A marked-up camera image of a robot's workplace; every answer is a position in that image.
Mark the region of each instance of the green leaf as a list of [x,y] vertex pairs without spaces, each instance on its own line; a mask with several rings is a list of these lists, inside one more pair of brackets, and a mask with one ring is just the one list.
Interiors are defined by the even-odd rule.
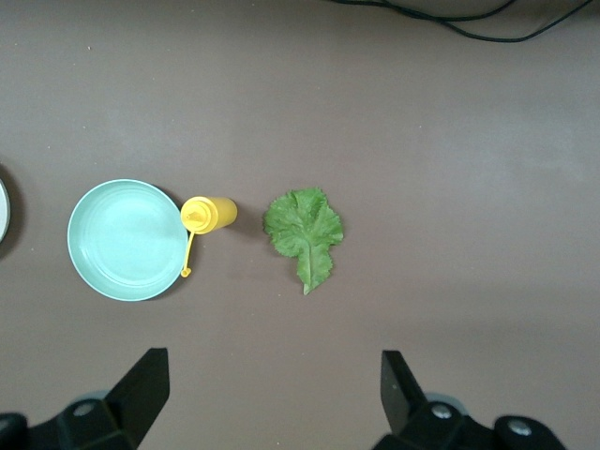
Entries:
[[329,247],[339,244],[344,233],[339,216],[322,190],[291,190],[275,199],[264,215],[263,225],[281,255],[298,258],[298,276],[305,295],[329,278],[333,267]]

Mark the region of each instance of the gray table surface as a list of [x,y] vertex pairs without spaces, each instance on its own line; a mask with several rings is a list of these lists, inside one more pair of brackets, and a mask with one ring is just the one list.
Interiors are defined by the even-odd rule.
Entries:
[[[469,26],[524,34],[569,5]],[[501,45],[317,0],[0,2],[0,411],[40,422],[166,346],[142,448],[369,449],[400,349],[486,426],[521,413],[599,448],[599,12]],[[239,219],[159,299],[113,301],[66,230],[116,178]],[[346,238],[305,297],[261,217],[312,186]]]

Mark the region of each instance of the silver screw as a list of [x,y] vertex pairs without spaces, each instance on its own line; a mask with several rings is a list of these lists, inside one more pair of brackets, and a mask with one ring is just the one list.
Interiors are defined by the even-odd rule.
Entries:
[[532,435],[532,429],[522,420],[513,419],[510,422],[508,422],[508,427],[513,433],[518,434],[519,436]]
[[438,403],[431,408],[431,412],[439,419],[449,419],[452,417],[452,412],[448,409],[446,405],[442,405]]
[[94,403],[82,403],[81,405],[79,405],[77,408],[75,408],[75,411],[73,411],[73,415],[76,417],[82,417],[88,413],[90,413],[90,411],[92,411],[94,409]]

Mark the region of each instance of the plate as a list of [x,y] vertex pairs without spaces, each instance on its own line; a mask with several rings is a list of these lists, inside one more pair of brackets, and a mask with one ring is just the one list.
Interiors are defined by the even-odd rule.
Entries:
[[10,202],[8,201],[7,189],[0,180],[0,241],[4,239],[4,235],[8,230],[10,222]]
[[68,222],[68,253],[83,280],[115,300],[166,291],[183,268],[188,232],[160,189],[137,180],[94,187]]

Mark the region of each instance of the lettuce leaf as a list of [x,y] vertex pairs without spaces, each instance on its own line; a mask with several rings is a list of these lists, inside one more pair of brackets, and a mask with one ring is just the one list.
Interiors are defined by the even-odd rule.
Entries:
[[339,244],[344,233],[322,190],[291,190],[275,199],[264,215],[263,226],[279,254],[298,258],[304,295],[329,278],[333,267],[329,247]]

